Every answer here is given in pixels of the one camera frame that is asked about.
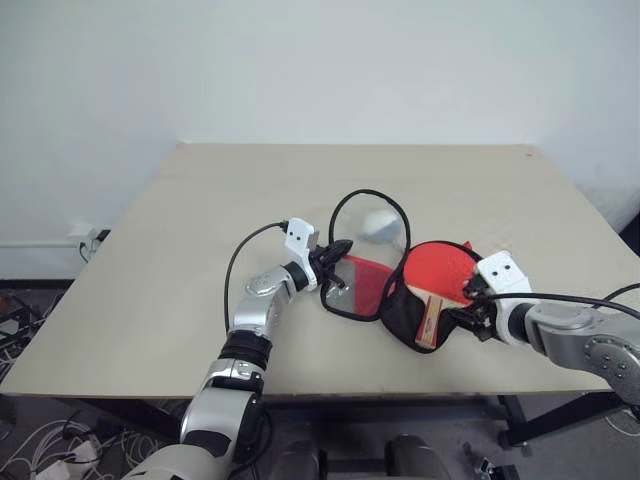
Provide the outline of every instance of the beige tabletop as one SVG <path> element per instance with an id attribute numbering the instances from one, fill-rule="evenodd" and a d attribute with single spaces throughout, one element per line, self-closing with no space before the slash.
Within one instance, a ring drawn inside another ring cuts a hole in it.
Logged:
<path id="1" fill-rule="evenodd" d="M 330 214 L 356 188 L 398 201 L 414 243 L 470 240 L 508 249 L 539 292 L 602 297 L 638 281 L 640 261 L 598 212 L 526 146 L 182 145 L 163 164 L 27 347 L 5 393 L 187 397 L 224 342 L 222 286 L 236 244 L 263 224 L 302 217 L 326 242 Z M 285 259 L 283 236 L 238 258 L 244 282 Z M 620 301 L 639 307 L 629 293 Z M 523 393 L 606 389 L 530 347 L 456 330 L 418 354 L 380 322 L 326 312 L 317 292 L 281 319 L 269 394 Z"/>

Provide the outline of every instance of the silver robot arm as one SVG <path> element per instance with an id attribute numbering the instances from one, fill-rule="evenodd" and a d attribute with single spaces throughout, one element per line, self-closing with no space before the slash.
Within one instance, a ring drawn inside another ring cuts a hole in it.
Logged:
<path id="1" fill-rule="evenodd" d="M 505 343 L 529 343 L 564 368 L 605 379 L 626 403 L 640 405 L 640 320 L 623 312 L 515 297 L 531 293 L 511 255 L 498 252 L 478 262 L 484 292 L 513 294 L 495 300 L 494 328 Z"/>
<path id="2" fill-rule="evenodd" d="M 226 480 L 233 463 L 255 456 L 264 419 L 263 378 L 278 318 L 298 292 L 315 289 L 331 275 L 352 244 L 338 240 L 317 247 L 317 238 L 304 220 L 287 222 L 285 246 L 293 260 L 247 285 L 222 351 L 184 415 L 180 444 L 157 451 L 124 479 Z"/>

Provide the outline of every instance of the black cable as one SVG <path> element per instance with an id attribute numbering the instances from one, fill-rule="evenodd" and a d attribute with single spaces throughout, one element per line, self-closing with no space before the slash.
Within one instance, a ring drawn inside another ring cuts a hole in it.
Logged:
<path id="1" fill-rule="evenodd" d="M 89 260 L 87 260 L 87 257 L 85 257 L 84 254 L 82 253 L 82 249 L 83 248 L 87 248 L 87 245 L 84 242 L 82 242 L 80 244 L 80 246 L 78 247 L 78 253 L 80 254 L 82 259 L 84 260 L 84 263 L 89 263 Z"/>
<path id="2" fill-rule="evenodd" d="M 635 290 L 636 288 L 640 288 L 640 283 L 632 283 L 631 285 L 627 285 L 626 287 L 619 288 L 618 290 L 614 290 L 609 295 L 603 298 L 603 300 L 613 300 L 614 298 L 622 295 L 623 293 L 627 293 L 631 290 Z M 600 305 L 594 305 L 591 308 L 600 308 Z"/>
<path id="3" fill-rule="evenodd" d="M 236 257 L 238 256 L 238 253 L 240 253 L 240 250 L 242 250 L 242 247 L 244 247 L 249 240 L 251 240 L 256 235 L 264 232 L 265 230 L 268 230 L 274 227 L 280 227 L 282 230 L 286 232 L 287 226 L 288 226 L 288 222 L 282 221 L 282 222 L 270 223 L 268 225 L 265 225 L 264 227 L 260 227 L 258 230 L 247 235 L 247 237 L 244 240 L 242 240 L 242 242 L 240 242 L 240 244 L 236 247 L 236 249 L 233 252 L 233 255 L 231 255 L 231 258 L 229 259 L 229 265 L 227 266 L 227 274 L 224 277 L 224 328 L 226 332 L 229 331 L 229 280 L 231 278 L 231 269 L 233 268 L 233 263 L 236 261 Z"/>
<path id="4" fill-rule="evenodd" d="M 232 470 L 228 478 L 235 477 L 239 473 L 244 472 L 246 469 L 252 468 L 253 466 L 255 466 L 258 463 L 258 461 L 263 457 L 263 455 L 267 452 L 267 450 L 269 450 L 269 448 L 271 447 L 271 443 L 273 442 L 273 430 L 274 430 L 273 419 L 271 418 L 271 415 L 269 415 L 269 413 L 266 411 L 264 412 L 264 419 L 265 419 L 265 424 L 269 429 L 267 433 L 267 440 L 264 442 L 264 445 L 260 450 L 258 450 L 258 453 L 251 460 L 248 460 L 247 462 L 243 463 L 239 467 L 236 467 L 234 470 Z"/>
<path id="5" fill-rule="evenodd" d="M 500 300 L 501 298 L 536 298 L 541 300 L 557 300 L 560 302 L 587 303 L 590 305 L 598 305 L 600 307 L 607 307 L 613 310 L 618 310 L 619 312 L 626 313 L 627 315 L 640 320 L 640 312 L 638 312 L 637 310 L 634 310 L 633 308 L 627 307 L 625 305 L 620 305 L 619 303 L 600 300 L 598 298 L 576 297 L 573 295 L 558 295 L 555 293 L 500 293 L 497 295 L 481 295 L 476 297 L 470 296 L 467 298 L 474 301 Z"/>
<path id="6" fill-rule="evenodd" d="M 31 308 L 29 305 L 27 305 L 27 303 L 24 300 L 22 300 L 20 297 L 16 295 L 10 295 L 9 298 L 14 302 L 18 303 L 22 308 L 27 310 L 31 315 L 36 317 L 36 320 L 42 320 L 42 315 L 40 315 L 39 312 L 37 312 L 36 310 Z"/>

